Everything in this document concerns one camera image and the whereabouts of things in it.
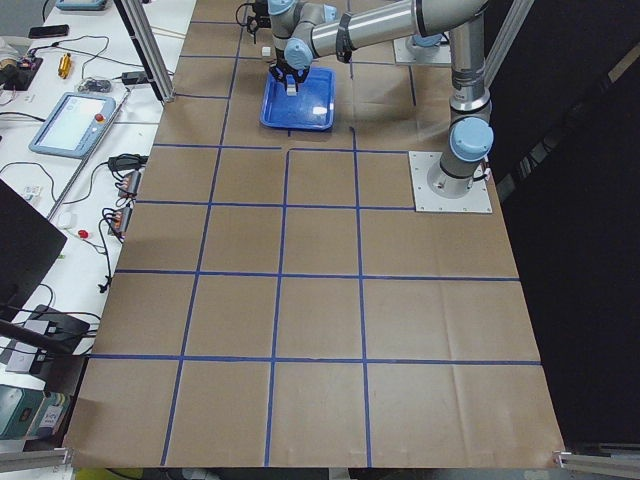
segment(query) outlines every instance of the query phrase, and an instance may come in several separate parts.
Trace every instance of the robotic arm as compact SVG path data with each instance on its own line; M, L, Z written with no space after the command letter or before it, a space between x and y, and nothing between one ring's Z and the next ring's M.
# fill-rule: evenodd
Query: robotic arm
M287 88L304 82L314 58L335 54L348 63L358 48L414 34L450 32L453 95L449 145L429 172L447 198L464 196L489 153L491 102L484 84L484 21L488 0L400 0L339 19L333 7L300 0L268 0L276 61L271 74Z

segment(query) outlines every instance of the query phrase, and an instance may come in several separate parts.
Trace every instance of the metal pole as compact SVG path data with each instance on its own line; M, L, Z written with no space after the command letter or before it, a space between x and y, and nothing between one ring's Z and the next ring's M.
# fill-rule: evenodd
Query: metal pole
M509 13L507 13L507 17L504 19L504 23L487 56L487 71L485 73L487 87L491 87L493 80L496 78L498 70L500 70L500 66L527 18L534 1L515 0L511 5Z
M114 0L114 3L156 98L163 103L172 102L175 98L173 84L142 4L139 0Z
M556 460L561 468L567 470L640 479L639 460L572 455L570 453L559 453Z
M55 448L39 452L0 453L0 472L65 465L70 461L69 449Z

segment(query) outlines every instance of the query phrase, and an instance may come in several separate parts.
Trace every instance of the grid of blue tape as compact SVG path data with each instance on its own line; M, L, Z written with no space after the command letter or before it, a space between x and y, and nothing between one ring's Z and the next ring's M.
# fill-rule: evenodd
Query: grid of blue tape
M209 21L192 21L192 23L210 23L210 24L233 24L233 22L209 22ZM145 269L118 269L118 273L137 273L137 274L172 274L172 275L192 275L194 277L191 298L189 301L189 309L187 313L186 324L183 333L182 346L179 355L127 355L127 354L93 354L92 358L96 359L122 359L122 360L173 360L178 362L178 368L176 373L176 379L173 388L173 396L171 401L171 408L169 412L169 420L166 429L164 448L162 452L161 464L165 465L167 461L167 455L169 451L169 445L171 441L171 433L173 429L173 421L175 417L175 411L177 406L178 392L180 390L180 382L182 379L182 368L185 361L190 362L264 362L270 364L270 376L269 376L269 394L268 394L268 409L267 409L267 425L266 425L266 441L264 451L264 466L270 465L270 453L271 453L271 428L273 421L273 402L274 391L276 384L276 366L279 363L338 363L338 364L361 364L363 369L363 391L364 391L364 412L365 412L365 440L366 440L366 458L367 466L372 467L372 446L371 446L371 428L369 418L369 385L368 385L368 365L371 364L411 364L411 365L520 365L520 366L540 366L539 361L528 360L440 360L440 359L377 359L369 358L367 356L367 342L366 342L366 318L365 318L365 298L364 298L364 281L365 280L397 280L397 281L479 281L479 282L518 282L516 277L446 277L446 276L397 276L397 275L365 275L363 271L363 255L362 255L362 228L361 228L361 211L362 210L414 210L413 207L402 206L362 206L360 205L360 185L358 182L358 155L361 153L380 153L380 154L393 154L393 153L406 153L406 151L380 151L380 150L361 150L358 149L356 133L352 129L353 145L351 149L317 149L317 148L293 148L287 151L286 164L285 164L285 181L284 181L284 194L282 204L255 204L255 203L237 203L237 202L214 202L214 191L218 178L218 169L220 166L220 157L224 149L247 149L247 150L282 150L281 147L255 147L255 146L243 146L243 145L224 145L224 137L227 129L227 120L229 116L230 99L233 93L233 88L236 80L236 71L238 68L238 62L241 59L258 60L258 57L242 57L240 56L240 47L242 44L243 32L240 34L238 40L237 50L235 56L209 56L209 55L183 55L183 57L195 57L195 58L231 58L234 59L233 73L231 84L229 86L229 93L227 96L205 96L205 95L193 95L193 94L178 94L191 98L216 98L227 100L227 106L224 113L224 121L222 126L222 133L220 136L219 144L211 145L189 145L189 144L163 144L156 143L157 147L176 147L176 148L211 148L217 149L217 162L214 170L211 188L209 193L209 199L207 202L184 202L184 201L169 201L169 200L140 200L139 203L148 204L179 204L179 205L202 205L207 207L205 223L202 233L202 239L200 244L200 250L198 253L197 266L195 270L145 270ZM354 62L362 64L381 64L387 65L384 62ZM350 65L351 78L353 78L353 64ZM413 98L413 104L416 104L415 86L413 80L413 72L409 67L409 77L411 83L411 94ZM325 152L347 152L353 154L353 168L355 177L355 205L298 205L287 203L288 193L288 178L289 178L289 163L290 154L292 151L325 151ZM282 208L282 225L280 233L280 251L278 261L278 272L218 272L218 271L205 271L202 270L202 259L204 249L207 240L209 219L211 217L212 210L217 206L234 206L234 207L279 207ZM322 274L292 274L283 272L284 252L285 252L285 232L287 221L287 209L288 208L324 208L324 209L350 209L356 212L356 226L357 226L357 252L358 252L358 274L357 275L322 275ZM270 357L233 357L233 356L215 356L215 355L187 355L186 347L189 336L189 329L192 319L192 313L195 303L196 292L198 289L198 282L201 276L207 275L222 275L222 276L257 276L257 277L273 277L277 279L276 286L276 302L273 318L273 336L271 345ZM359 284L359 297L360 297L360 329L362 340L362 358L298 358L298 357L279 357L277 356L277 338L278 338L278 320L280 311L280 291L283 278L341 278L341 279L354 279L358 280Z

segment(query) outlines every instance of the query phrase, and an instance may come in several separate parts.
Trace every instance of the white desk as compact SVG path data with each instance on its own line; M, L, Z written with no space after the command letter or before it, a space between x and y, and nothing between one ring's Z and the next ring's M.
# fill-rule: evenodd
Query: white desk
M158 27L160 34L156 35L156 40L167 69L170 71L174 71L178 63L183 44L181 36L187 32L194 5L195 0L156 0L144 7L151 25ZM83 35L104 35L108 36L110 41L108 49L101 55L126 63L140 64L117 9L111 2L109 2L108 8L101 12L62 12L54 8L45 25L54 24L69 24L69 36L36 40L32 47L49 45L54 41L77 38ZM166 31L177 32L177 35L167 36L165 35ZM99 52L104 45L104 39L85 38L75 42L66 42L66 45L63 43L61 46L93 54ZM47 117L63 93L73 91L81 81L82 63L91 58L91 55L72 53L73 68L69 77L63 80L57 75L58 62L63 53L64 51L53 48L38 51L37 56L42 57L44 63L29 90L17 92L16 98L8 105L0 107L0 111L18 111L43 118ZM119 77L122 72L135 70L142 70L142 67L125 66L97 58L87 65L85 74L97 78L114 78ZM124 86L119 82L114 82L114 89L110 95L120 101L124 94ZM10 97L10 92L3 92L0 96L0 103L6 102ZM155 98L151 87L147 84L134 88L116 122L93 153L65 201L75 200L86 194L89 189L91 171L96 165L106 161L109 156L121 153L147 155L151 150L161 115L162 105ZM22 117L0 117L0 135L2 136L0 169L8 163L16 161L37 162L54 177L56 182L54 195L58 196L75 171L79 160L31 152L28 145L39 127L39 122ZM43 191L37 204L37 210L45 216L50 211L53 206L53 200L49 193L51 183L38 167L11 166L3 172L1 178L18 193L22 192L27 185L42 186ZM78 229L85 229L91 233L90 240L92 242L100 243L97 225L101 218L101 209L114 207L118 198L113 183L114 180L108 168L102 167L94 176L93 191L87 200L77 204L63 205L59 209L58 213L74 213L77 222L73 228L65 232L68 240L62 251L64 258L56 261L43 281L55 291L55 302L52 306L57 310L89 311L98 315L102 313L106 294L100 294L97 285L104 283L104 276L107 272L106 260L104 256L96 254L90 245L79 240L75 232ZM113 237L106 238L112 269L115 269L120 254L120 244ZM32 309L38 304L46 304L48 295L45 289L37 289L25 308ZM27 317L27 313L20 313L16 316L15 321L22 321ZM95 319L86 318L86 321L95 322ZM1 345L6 345L5 339L0 341ZM77 351L86 350L90 346L90 341L92 340L83 340ZM42 381L28 375L6 373L4 366L0 366L0 383L36 389L43 388ZM0 441L0 452L20 451L23 448L23 443L21 441Z

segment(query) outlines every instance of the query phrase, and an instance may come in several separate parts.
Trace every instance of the power adapter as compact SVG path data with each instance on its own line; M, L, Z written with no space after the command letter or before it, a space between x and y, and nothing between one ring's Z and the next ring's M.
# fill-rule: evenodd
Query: power adapter
M116 157L109 157L107 166L112 172L121 170L140 170L147 164L149 157L138 153L123 153Z
M118 196L120 198L135 198L140 187L142 174L138 170L127 173L122 180L122 185L118 187Z
M149 83L149 77L147 77L144 71L124 72L122 74L122 83L125 85L140 85L142 83Z

